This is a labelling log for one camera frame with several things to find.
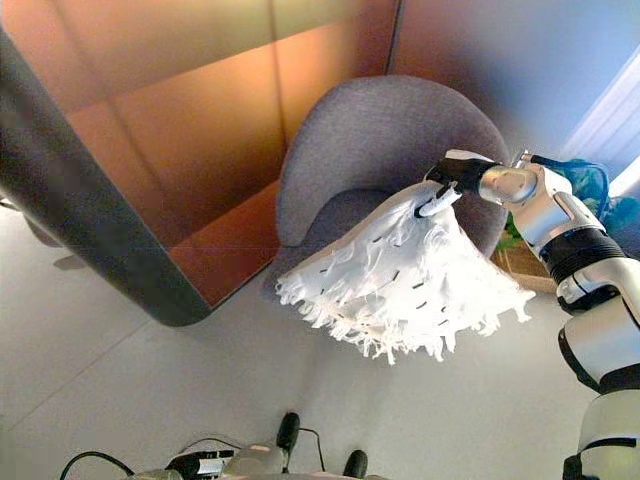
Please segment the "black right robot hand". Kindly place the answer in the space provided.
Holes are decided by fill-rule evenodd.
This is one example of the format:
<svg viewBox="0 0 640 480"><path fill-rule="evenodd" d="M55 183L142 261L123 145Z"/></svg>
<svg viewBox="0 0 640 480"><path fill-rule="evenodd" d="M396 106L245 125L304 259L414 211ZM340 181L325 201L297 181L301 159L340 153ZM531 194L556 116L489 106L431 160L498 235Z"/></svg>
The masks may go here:
<svg viewBox="0 0 640 480"><path fill-rule="evenodd" d="M432 217L452 206L467 193L478 193L483 175L501 163L466 150L448 150L424 177L432 188L427 199L414 209L416 218Z"/></svg>

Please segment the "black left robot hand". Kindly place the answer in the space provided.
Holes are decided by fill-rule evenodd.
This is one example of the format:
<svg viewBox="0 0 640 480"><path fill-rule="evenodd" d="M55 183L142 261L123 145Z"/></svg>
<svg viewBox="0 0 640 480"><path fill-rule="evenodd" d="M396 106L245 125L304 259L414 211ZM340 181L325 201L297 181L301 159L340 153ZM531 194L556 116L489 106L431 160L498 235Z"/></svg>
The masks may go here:
<svg viewBox="0 0 640 480"><path fill-rule="evenodd" d="M177 472L182 479L214 479L235 454L234 450L196 451L173 458L165 469Z"/></svg>

